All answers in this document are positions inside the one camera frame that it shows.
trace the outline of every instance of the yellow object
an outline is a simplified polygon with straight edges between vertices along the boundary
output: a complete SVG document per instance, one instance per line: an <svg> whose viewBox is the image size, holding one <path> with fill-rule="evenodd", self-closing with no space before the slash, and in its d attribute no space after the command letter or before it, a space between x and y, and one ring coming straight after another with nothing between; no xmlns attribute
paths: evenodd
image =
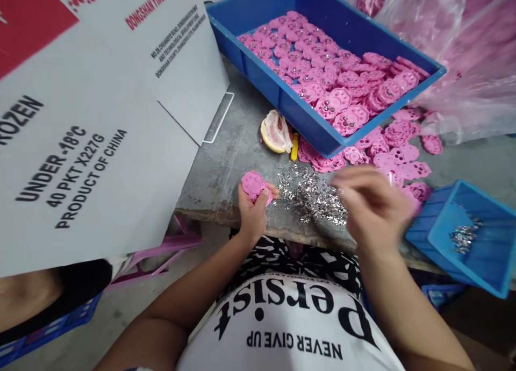
<svg viewBox="0 0 516 371"><path fill-rule="evenodd" d="M294 133L294 146L292 147L292 152L290 152L290 160L297 160L297 148L299 147L299 133Z"/></svg>

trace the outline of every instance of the woman's right hand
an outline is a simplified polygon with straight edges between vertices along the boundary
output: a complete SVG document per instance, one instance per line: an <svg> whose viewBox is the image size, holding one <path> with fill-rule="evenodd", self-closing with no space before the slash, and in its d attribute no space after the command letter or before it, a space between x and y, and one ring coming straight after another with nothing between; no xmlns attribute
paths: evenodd
<svg viewBox="0 0 516 371"><path fill-rule="evenodd" d="M340 170L332 186L348 209L347 228L358 244L358 255L397 255L397 245L411 218L410 203L399 189L368 165Z"/></svg>

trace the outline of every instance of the workbench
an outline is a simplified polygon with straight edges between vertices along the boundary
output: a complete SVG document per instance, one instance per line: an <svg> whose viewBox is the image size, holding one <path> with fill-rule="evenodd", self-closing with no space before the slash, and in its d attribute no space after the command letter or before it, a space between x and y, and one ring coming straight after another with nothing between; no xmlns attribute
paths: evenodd
<svg viewBox="0 0 516 371"><path fill-rule="evenodd" d="M190 174L177 202L176 212L202 222L228 227L240 226L237 185L245 172L255 170L264 179L278 182L278 172L288 170L289 155L277 154L260 143L260 124L274 107L230 63L225 61L234 100L227 110L213 144L203 144L197 152ZM206 135L211 140L226 112L231 96L223 99ZM411 141L421 149L419 139ZM467 180L512 208L516 208L514 152L516 139L498 136L446 146L442 155L432 156L421 150L418 161L426 162L433 173L424 181L431 187ZM299 214L286 203L267 207L266 234L303 244L339 248L352 252L356 242L345 226L318 220L301 223ZM416 269L441 273L415 247L400 246L407 264Z"/></svg>

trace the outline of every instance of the blue plastic crate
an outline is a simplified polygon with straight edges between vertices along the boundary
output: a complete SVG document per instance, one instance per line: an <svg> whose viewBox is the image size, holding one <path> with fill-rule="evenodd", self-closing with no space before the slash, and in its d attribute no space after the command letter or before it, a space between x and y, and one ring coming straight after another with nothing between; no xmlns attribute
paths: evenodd
<svg viewBox="0 0 516 371"><path fill-rule="evenodd" d="M421 291L428 298L437 312L448 304L454 297L463 293L468 286L464 284L429 284L423 285Z"/></svg>
<svg viewBox="0 0 516 371"><path fill-rule="evenodd" d="M16 359L34 351L36 348L57 339L59 336L71 331L72 329L88 323L97 308L102 293L97 297L83 304L73 312L58 318L44 328L31 333L30 335L0 346L0 368L7 366Z"/></svg>
<svg viewBox="0 0 516 371"><path fill-rule="evenodd" d="M295 10L344 49L409 59L431 74L350 137L343 137L237 37ZM207 7L220 51L324 157L354 145L446 73L446 69L342 0L223 0Z"/></svg>
<svg viewBox="0 0 516 371"><path fill-rule="evenodd" d="M457 226L483 226L468 254L455 251ZM463 181L434 191L405 238L459 282L506 298L516 253L516 212Z"/></svg>

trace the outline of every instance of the black and white patterned clothing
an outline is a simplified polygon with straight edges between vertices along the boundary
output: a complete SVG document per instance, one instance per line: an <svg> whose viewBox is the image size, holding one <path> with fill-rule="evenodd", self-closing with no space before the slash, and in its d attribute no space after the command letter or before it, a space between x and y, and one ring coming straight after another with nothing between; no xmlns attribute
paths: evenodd
<svg viewBox="0 0 516 371"><path fill-rule="evenodd" d="M237 232L238 230L232 229L230 238L233 238ZM347 289L358 299L362 292L362 278L356 257L305 245L300 259L295 260L283 239L262 236L219 296L217 303L244 281L259 274L272 272L332 281Z"/></svg>

